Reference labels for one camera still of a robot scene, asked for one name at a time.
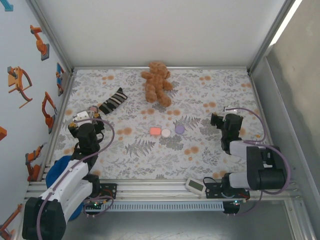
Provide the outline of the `small flag print can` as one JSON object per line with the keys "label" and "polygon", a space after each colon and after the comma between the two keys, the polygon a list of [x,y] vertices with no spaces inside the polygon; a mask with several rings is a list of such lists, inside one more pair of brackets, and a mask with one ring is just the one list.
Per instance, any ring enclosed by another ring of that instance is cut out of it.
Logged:
{"label": "small flag print can", "polygon": [[87,109],[87,113],[89,118],[94,118],[95,114],[97,114],[99,111],[99,108],[96,105],[92,105]]}

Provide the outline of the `brown teddy bear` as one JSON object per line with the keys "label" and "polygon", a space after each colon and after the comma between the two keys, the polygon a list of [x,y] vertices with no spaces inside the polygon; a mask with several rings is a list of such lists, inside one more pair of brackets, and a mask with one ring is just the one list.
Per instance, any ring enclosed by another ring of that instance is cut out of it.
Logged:
{"label": "brown teddy bear", "polygon": [[141,77],[145,82],[145,99],[148,103],[158,102],[162,107],[172,104],[166,91],[172,91],[174,86],[168,81],[171,72],[160,61],[152,61],[148,64],[149,71],[143,71]]}

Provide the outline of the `blue cap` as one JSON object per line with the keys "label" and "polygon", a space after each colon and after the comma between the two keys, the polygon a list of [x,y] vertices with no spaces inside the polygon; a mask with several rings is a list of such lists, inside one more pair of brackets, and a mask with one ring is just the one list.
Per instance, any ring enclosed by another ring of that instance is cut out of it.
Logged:
{"label": "blue cap", "polygon": [[[45,178],[45,183],[47,188],[50,188],[52,184],[58,179],[58,177],[63,173],[63,171],[68,166],[70,160],[71,160],[71,156],[65,155],[61,157],[59,160],[56,160],[54,162],[54,165],[50,168]],[[84,203],[82,202],[76,208],[76,210],[72,213],[72,215],[69,218],[69,221],[75,220],[81,214],[83,207],[84,207]]]}

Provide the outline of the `short aluminium frame rail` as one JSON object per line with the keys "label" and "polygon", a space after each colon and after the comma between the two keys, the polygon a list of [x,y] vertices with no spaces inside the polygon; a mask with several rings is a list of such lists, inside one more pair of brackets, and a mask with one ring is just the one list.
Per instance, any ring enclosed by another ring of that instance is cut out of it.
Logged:
{"label": "short aluminium frame rail", "polygon": [[[148,66],[75,66],[76,70],[146,70]],[[169,70],[248,70],[245,66],[167,66]]]}

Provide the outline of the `aluminium frame post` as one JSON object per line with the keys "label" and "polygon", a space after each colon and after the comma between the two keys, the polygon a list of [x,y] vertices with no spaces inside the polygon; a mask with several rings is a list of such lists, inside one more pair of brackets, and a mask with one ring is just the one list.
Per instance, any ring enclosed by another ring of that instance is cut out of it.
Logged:
{"label": "aluminium frame post", "polygon": [[269,53],[273,45],[279,40],[302,1],[303,0],[284,0],[282,7],[259,47],[257,54],[253,58],[250,66],[247,68],[249,75],[253,73],[261,59]]}
{"label": "aluminium frame post", "polygon": [[62,43],[59,41],[58,36],[56,35],[53,25],[50,23],[48,17],[46,16],[45,11],[41,7],[39,0],[25,0],[29,9],[32,11],[32,14],[39,23],[41,29],[44,31],[49,43],[54,48],[58,58],[61,60],[62,64],[65,67],[65,70],[69,72],[71,76],[73,74],[74,66],[71,63],[71,60],[67,56],[67,52],[63,48]]}

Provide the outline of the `electronics board with LEDs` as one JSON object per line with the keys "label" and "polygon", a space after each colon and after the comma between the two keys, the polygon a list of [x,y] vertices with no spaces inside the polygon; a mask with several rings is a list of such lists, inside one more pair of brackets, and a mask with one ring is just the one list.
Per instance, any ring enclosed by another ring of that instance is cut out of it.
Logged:
{"label": "electronics board with LEDs", "polygon": [[223,201],[223,213],[226,215],[236,215],[241,206],[241,202],[239,200],[233,200],[233,201]]}
{"label": "electronics board with LEDs", "polygon": [[102,200],[102,201],[88,201],[84,207],[86,211],[103,211],[110,204],[110,200]]}

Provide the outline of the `blue orange machine sticker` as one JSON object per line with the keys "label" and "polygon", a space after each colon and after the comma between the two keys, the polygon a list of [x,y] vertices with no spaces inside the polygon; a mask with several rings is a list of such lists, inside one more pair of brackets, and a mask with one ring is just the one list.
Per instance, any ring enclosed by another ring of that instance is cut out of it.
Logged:
{"label": "blue orange machine sticker", "polygon": [[61,96],[64,92],[64,88],[63,88],[63,74],[64,74],[64,72],[65,71],[63,70],[62,66],[59,63],[57,63],[55,77],[56,77],[58,96]]}

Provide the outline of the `white digital timer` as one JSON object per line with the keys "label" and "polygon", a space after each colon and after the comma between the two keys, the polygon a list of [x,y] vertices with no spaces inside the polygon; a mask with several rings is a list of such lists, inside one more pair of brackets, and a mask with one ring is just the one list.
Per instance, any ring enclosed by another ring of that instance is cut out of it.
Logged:
{"label": "white digital timer", "polygon": [[185,189],[198,196],[202,196],[206,191],[206,187],[203,182],[192,177],[187,179],[185,183]]}

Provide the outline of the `orange claw gripper sticker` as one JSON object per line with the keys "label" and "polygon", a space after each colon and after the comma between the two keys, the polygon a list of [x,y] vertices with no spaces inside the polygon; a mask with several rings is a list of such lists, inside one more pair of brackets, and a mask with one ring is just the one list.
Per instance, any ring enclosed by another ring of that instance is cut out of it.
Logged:
{"label": "orange claw gripper sticker", "polygon": [[[32,81],[31,81],[29,75],[27,74],[27,72],[19,66],[17,66],[17,67],[9,66],[7,68],[7,73],[8,73],[8,86],[9,87],[14,86],[14,88],[9,90],[8,93],[10,94],[14,91],[18,91],[18,93],[25,100],[25,102],[19,107],[19,109],[21,109],[26,104],[28,104],[29,102],[31,102],[33,100],[32,97],[31,98],[27,97],[27,95],[25,94],[25,90],[27,90],[28,88],[33,86]],[[28,82],[28,86],[26,86],[26,87],[24,87],[24,85],[23,85],[23,78],[26,78],[26,80]]]}

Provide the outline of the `floral patterned tablecloth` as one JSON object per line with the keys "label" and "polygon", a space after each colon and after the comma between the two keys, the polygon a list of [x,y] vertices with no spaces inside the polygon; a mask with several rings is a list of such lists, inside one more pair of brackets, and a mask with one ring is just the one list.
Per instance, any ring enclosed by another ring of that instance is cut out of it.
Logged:
{"label": "floral patterned tablecloth", "polygon": [[[221,132],[211,125],[212,113],[222,115],[224,107],[239,107],[243,116],[239,135],[259,140],[264,135],[257,119],[258,103],[244,69],[172,69],[168,92],[170,107],[148,103],[140,69],[79,70],[67,103],[54,160],[71,155],[76,139],[68,124],[80,111],[99,106],[119,88],[127,100],[109,114],[92,173],[102,179],[221,178],[228,172],[242,172],[246,162],[221,148]],[[175,127],[182,125],[183,134]],[[169,129],[171,134],[150,135],[150,128]]]}

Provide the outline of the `long aluminium base rail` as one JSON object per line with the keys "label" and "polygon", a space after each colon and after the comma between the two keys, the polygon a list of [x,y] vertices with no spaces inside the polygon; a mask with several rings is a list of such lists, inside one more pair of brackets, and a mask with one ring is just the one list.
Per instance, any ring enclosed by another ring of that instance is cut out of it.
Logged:
{"label": "long aluminium base rail", "polygon": [[[173,201],[209,201],[206,195],[196,195],[185,188],[185,180],[141,180],[141,179],[101,179],[100,183],[117,184],[116,201],[120,202],[173,202]],[[302,194],[295,183],[280,194],[263,193],[264,201],[300,200]],[[31,182],[27,188],[24,202],[30,197],[38,197],[47,190],[45,181]]]}

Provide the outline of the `aluminium side frame rail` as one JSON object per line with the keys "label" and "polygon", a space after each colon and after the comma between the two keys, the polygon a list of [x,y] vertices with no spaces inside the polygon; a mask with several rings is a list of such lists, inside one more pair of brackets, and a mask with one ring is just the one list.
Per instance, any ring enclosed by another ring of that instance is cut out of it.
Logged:
{"label": "aluminium side frame rail", "polygon": [[286,155],[285,146],[282,142],[284,117],[275,80],[268,71],[252,74],[251,78],[259,98],[269,143],[278,146],[282,154]]}
{"label": "aluminium side frame rail", "polygon": [[58,116],[57,116],[57,120],[55,123],[55,127],[53,129],[53,135],[52,138],[50,140],[50,144],[48,147],[48,152],[45,158],[45,162],[44,162],[44,169],[43,172],[40,176],[40,182],[44,182],[47,173],[49,172],[50,168],[52,167],[52,165],[54,164],[55,160],[54,160],[54,154],[55,154],[55,150],[56,150],[56,145],[59,139],[59,135],[60,135],[60,131],[62,129],[63,126],[63,120],[64,120],[64,116],[65,116],[65,111],[67,109],[67,105],[68,105],[68,101],[70,98],[70,94],[71,94],[71,90],[73,88],[73,82],[75,79],[75,74],[76,72],[73,71],[68,79],[68,82],[66,84],[66,90],[65,93],[63,94],[64,97],[62,99],[61,102],[61,106],[60,109],[58,111]]}

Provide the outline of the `blue wall sticker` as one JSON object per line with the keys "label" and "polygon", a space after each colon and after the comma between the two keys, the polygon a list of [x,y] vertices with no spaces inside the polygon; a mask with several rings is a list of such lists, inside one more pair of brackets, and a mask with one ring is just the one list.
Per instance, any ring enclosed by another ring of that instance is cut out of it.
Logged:
{"label": "blue wall sticker", "polygon": [[12,12],[14,10],[14,5],[10,4],[8,0],[0,0],[0,3],[3,5],[5,12]]}

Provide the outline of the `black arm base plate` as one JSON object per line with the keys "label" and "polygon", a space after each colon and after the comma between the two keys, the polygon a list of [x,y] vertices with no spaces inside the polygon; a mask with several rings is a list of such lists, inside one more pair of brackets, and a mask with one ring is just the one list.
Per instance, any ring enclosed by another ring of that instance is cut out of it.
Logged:
{"label": "black arm base plate", "polygon": [[207,199],[248,200],[250,198],[249,191],[246,191],[244,188],[224,186],[221,182],[208,182],[205,186],[205,196]]}
{"label": "black arm base plate", "polygon": [[99,195],[101,197],[109,196],[109,197],[112,197],[113,199],[116,199],[117,187],[118,185],[116,183],[101,183]]}

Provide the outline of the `black grey striped sock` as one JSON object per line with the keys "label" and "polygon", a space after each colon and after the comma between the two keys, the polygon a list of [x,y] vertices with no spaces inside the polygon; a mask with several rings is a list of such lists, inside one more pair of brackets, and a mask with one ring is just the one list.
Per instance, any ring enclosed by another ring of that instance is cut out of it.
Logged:
{"label": "black grey striped sock", "polygon": [[104,101],[98,109],[105,115],[112,113],[122,103],[124,103],[128,97],[125,95],[123,88],[120,87],[112,96]]}

